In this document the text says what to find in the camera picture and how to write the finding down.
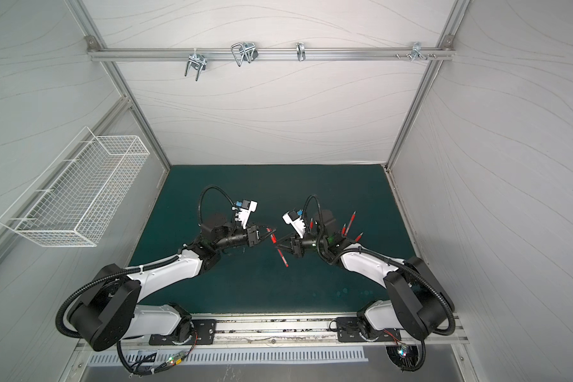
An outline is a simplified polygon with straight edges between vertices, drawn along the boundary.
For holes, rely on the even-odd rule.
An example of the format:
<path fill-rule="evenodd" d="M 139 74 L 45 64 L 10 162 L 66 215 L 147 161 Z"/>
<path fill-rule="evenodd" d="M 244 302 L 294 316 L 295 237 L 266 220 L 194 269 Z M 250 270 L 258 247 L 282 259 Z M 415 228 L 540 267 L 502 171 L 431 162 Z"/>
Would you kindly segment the red pen cap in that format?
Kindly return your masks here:
<path fill-rule="evenodd" d="M 283 255 L 283 252 L 281 251 L 281 249 L 277 248 L 277 251 L 278 251 L 279 256 L 280 256 L 281 260 L 283 261 L 285 267 L 289 267 L 288 262 L 287 262 L 285 256 Z"/>

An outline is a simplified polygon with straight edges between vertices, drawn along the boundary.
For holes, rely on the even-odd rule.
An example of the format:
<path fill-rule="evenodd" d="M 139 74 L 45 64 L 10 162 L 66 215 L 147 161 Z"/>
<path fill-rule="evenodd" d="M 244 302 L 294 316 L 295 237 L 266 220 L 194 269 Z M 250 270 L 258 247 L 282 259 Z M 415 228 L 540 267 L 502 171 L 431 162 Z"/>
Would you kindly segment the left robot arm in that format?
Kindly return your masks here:
<path fill-rule="evenodd" d="M 185 343 L 194 335 L 188 311 L 176 303 L 149 306 L 142 301 L 170 285 L 208 272 L 225 250 L 252 248 L 274 233 L 275 229 L 266 225 L 244 226 L 216 214 L 173 256 L 135 267 L 108 264 L 100 269 L 91 282 L 75 290 L 58 308 L 56 329 L 65 337 L 84 339 L 97 352 L 145 336 Z"/>

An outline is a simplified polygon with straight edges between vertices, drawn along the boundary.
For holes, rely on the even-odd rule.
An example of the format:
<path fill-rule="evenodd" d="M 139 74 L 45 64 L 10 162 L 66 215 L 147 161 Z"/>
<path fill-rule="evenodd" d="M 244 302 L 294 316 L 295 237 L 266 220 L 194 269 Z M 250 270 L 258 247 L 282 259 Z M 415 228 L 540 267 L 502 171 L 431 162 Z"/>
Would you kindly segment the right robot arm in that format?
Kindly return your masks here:
<path fill-rule="evenodd" d="M 339 228 L 331 211 L 307 219 L 304 211 L 283 214 L 294 233 L 273 240 L 280 253 L 302 257 L 315 251 L 329 265 L 362 275 L 382 286 L 388 300 L 371 302 L 357 312 L 356 328 L 365 340 L 381 331 L 402 329 L 415 340 L 456 331 L 455 305 L 428 265 L 419 257 L 397 259 L 366 248 L 361 238 L 348 237 L 348 224 Z"/>

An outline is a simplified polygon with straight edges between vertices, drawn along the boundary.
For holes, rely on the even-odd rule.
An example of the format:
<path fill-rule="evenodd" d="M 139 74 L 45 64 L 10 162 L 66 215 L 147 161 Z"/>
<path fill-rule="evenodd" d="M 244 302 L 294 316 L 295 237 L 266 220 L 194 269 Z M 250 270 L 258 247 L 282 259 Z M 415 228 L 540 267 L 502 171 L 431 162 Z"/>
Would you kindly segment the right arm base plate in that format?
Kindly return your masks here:
<path fill-rule="evenodd" d="M 337 335 L 339 343 L 391 342 L 400 343 L 402 338 L 397 329 L 372 328 L 357 317 L 337 317 L 329 323 L 329 331 Z"/>

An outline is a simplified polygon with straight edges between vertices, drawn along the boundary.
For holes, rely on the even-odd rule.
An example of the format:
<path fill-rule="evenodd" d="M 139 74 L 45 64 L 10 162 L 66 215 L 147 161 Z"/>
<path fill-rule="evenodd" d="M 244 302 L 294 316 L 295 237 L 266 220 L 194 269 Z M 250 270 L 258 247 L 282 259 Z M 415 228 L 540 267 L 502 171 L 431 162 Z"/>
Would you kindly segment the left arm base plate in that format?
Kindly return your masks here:
<path fill-rule="evenodd" d="M 172 334 L 153 334 L 149 345 L 212 345 L 216 334 L 217 321 L 214 319 L 193 319 L 179 326 Z"/>

